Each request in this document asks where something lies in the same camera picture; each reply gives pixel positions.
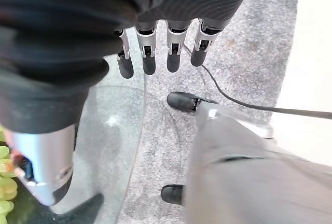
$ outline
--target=robotic arm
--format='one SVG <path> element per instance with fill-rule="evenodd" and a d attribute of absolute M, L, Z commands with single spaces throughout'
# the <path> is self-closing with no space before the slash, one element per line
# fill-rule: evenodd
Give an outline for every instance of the robotic arm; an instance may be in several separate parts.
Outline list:
<path fill-rule="evenodd" d="M 108 72 L 103 57 L 118 54 L 122 76 L 134 73 L 125 28 L 135 26 L 152 75 L 156 26 L 167 20 L 167 68 L 175 72 L 192 19 L 200 25 L 191 63 L 200 66 L 242 1 L 0 0 L 0 123 L 29 191 L 44 205 L 65 196 L 84 102 Z"/>

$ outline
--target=glass table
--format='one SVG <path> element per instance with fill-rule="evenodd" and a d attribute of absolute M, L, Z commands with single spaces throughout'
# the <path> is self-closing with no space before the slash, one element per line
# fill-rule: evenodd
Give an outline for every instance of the glass table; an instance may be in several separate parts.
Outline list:
<path fill-rule="evenodd" d="M 134 29 L 127 31 L 133 78 L 121 77 L 114 55 L 106 57 L 107 76 L 90 89 L 74 152 L 74 174 L 64 199 L 49 208 L 19 184 L 8 224 L 116 223 L 140 139 L 145 77 Z"/>

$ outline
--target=gray carpet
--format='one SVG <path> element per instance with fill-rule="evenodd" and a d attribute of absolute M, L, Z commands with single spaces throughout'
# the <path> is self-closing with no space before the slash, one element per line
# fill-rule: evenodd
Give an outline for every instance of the gray carpet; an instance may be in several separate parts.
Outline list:
<path fill-rule="evenodd" d="M 219 35 L 205 65 L 220 87 L 236 99 L 274 106 L 292 46 L 297 0 L 245 0 Z M 186 44 L 193 47 L 198 21 L 188 31 Z M 163 203 L 160 189 L 183 184 L 190 145 L 195 135 L 192 115 L 166 104 L 171 91 L 191 92 L 233 106 L 253 119 L 268 122 L 270 114 L 242 108 L 225 100 L 202 68 L 190 64 L 183 50 L 180 69 L 166 68 L 166 25 L 157 32 L 157 71 L 146 77 L 146 112 L 127 197 L 118 223 L 183 223 L 180 206 Z"/>

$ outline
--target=black leather shoe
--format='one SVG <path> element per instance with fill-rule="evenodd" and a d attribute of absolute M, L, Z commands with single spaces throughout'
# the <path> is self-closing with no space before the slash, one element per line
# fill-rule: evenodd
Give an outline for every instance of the black leather shoe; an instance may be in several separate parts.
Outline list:
<path fill-rule="evenodd" d="M 180 111 L 186 111 L 188 113 L 196 111 L 196 107 L 202 101 L 218 104 L 216 101 L 204 99 L 191 93 L 171 92 L 167 96 L 167 103 L 169 106 Z"/>
<path fill-rule="evenodd" d="M 161 189 L 160 196 L 167 203 L 182 205 L 183 189 L 182 184 L 166 185 Z"/>

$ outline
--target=black cable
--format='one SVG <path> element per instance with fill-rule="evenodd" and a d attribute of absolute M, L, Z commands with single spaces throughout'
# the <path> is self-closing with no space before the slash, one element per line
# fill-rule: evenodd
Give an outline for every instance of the black cable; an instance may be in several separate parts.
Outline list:
<path fill-rule="evenodd" d="M 184 45 L 186 51 L 188 52 L 189 55 L 191 55 L 190 49 Z M 332 113 L 326 112 L 326 111 L 308 111 L 308 110 L 298 110 L 298 109 L 286 109 L 286 108 L 277 108 L 277 107 L 269 107 L 269 106 L 257 106 L 257 105 L 252 105 L 248 104 L 242 101 L 238 101 L 230 96 L 228 96 L 219 86 L 217 83 L 216 79 L 213 77 L 211 72 L 202 65 L 202 67 L 207 71 L 211 79 L 213 80 L 214 84 L 216 85 L 218 91 L 228 100 L 233 101 L 235 103 L 238 103 L 239 105 L 257 109 L 257 110 L 263 110 L 263 111 L 272 111 L 275 113 L 282 113 L 282 114 L 292 114 L 292 115 L 301 115 L 301 116 L 308 116 L 308 117 L 316 117 L 316 118 L 323 118 L 323 119 L 332 119 Z"/>

